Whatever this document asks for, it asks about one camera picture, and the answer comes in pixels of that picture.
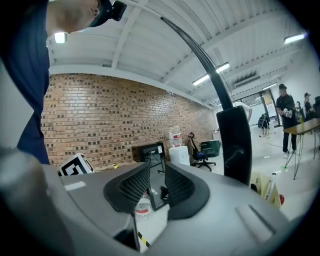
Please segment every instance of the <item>blue office chair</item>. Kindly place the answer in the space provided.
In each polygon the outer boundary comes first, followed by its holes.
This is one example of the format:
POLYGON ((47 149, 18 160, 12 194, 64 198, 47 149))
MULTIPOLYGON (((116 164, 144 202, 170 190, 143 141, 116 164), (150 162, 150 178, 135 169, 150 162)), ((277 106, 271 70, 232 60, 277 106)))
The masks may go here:
POLYGON ((205 166, 207 168, 209 168, 209 171, 212 172, 211 167, 209 165, 214 165, 216 166, 217 164, 215 162, 207 162, 208 161, 208 151, 212 150, 212 148, 208 145, 208 147, 204 147, 202 148, 202 151, 199 151, 195 142, 194 142, 194 138, 195 138, 195 134, 193 132, 190 132, 188 137, 191 139, 192 141, 192 157, 193 159, 196 161, 195 163, 191 164, 192 166, 198 166, 198 168, 205 166))

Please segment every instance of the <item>black curved pole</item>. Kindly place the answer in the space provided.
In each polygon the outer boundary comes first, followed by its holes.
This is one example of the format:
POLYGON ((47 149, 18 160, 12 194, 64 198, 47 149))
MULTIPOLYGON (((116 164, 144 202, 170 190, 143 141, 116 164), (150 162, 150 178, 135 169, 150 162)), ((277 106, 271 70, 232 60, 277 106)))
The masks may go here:
POLYGON ((205 71, 209 75, 211 82, 218 94, 220 99, 222 108, 224 110, 230 109, 233 107, 229 94, 225 88, 224 83, 222 82, 220 76, 218 75, 216 68, 213 66, 211 60, 208 58, 207 53, 197 44, 186 32, 184 32, 181 28, 177 25, 172 23, 165 17, 161 17, 161 19, 169 25, 186 43, 187 45, 193 50, 194 54, 200 60, 201 64, 203 65, 205 71))
POLYGON ((244 108, 242 106, 233 107, 223 81, 208 54, 200 45, 167 18, 161 17, 161 19, 187 43, 209 75, 223 108, 223 111, 216 116, 223 147, 224 175, 248 186, 251 178, 252 146, 249 123, 244 108))

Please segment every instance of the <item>white cabinet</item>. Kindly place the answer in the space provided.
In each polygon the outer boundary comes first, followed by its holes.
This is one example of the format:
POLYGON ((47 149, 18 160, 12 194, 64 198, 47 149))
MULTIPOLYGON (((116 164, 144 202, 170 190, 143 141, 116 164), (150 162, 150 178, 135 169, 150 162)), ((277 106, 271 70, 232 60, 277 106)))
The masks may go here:
POLYGON ((190 165, 188 147, 176 146, 169 149, 170 161, 175 164, 190 165))

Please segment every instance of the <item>black cap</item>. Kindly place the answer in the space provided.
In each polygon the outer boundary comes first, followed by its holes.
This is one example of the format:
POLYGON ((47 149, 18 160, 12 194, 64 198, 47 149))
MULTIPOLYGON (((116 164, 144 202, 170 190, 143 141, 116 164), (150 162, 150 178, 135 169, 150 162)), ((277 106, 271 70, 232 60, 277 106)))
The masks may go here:
POLYGON ((279 85, 279 90, 281 90, 281 89, 285 89, 286 90, 287 87, 282 83, 282 84, 279 85))
POLYGON ((104 24, 109 19, 120 21, 124 14, 127 5, 120 1, 115 1, 113 5, 109 0, 98 0, 100 1, 99 15, 91 23, 90 27, 98 27, 104 24))
POLYGON ((109 0, 99 0, 100 1, 100 8, 99 8, 99 15, 94 19, 90 27, 97 27, 105 23, 107 20, 111 19, 112 17, 112 4, 109 0))

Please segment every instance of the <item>backpack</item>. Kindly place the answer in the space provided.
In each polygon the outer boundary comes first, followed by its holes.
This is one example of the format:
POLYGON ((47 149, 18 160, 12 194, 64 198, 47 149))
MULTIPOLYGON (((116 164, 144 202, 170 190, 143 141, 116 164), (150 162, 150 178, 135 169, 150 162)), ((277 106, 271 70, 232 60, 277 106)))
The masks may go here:
POLYGON ((262 116, 258 120, 258 128, 261 128, 264 125, 264 122, 266 120, 265 114, 262 114, 262 116))

